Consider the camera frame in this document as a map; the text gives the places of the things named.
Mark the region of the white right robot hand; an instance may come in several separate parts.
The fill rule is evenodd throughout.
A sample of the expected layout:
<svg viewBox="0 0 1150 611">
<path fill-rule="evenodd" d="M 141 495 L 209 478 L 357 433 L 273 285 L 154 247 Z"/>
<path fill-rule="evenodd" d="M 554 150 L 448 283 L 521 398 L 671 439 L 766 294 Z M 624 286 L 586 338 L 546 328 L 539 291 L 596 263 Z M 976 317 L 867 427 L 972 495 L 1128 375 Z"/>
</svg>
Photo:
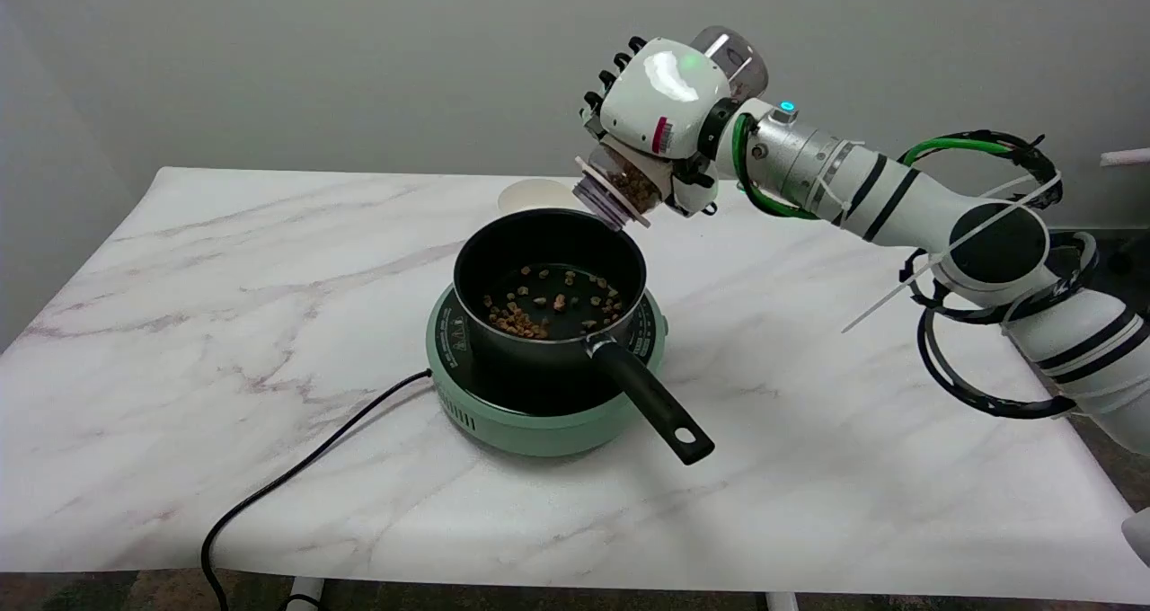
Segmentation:
<svg viewBox="0 0 1150 611">
<path fill-rule="evenodd" d="M 737 104 L 721 67 L 685 43 L 632 38 L 599 75 L 580 110 L 596 147 L 576 160 L 583 173 L 572 193 L 605 226 L 649 226 L 666 206 L 682 217 L 711 213 L 719 188 L 719 145 Z"/>
</svg>

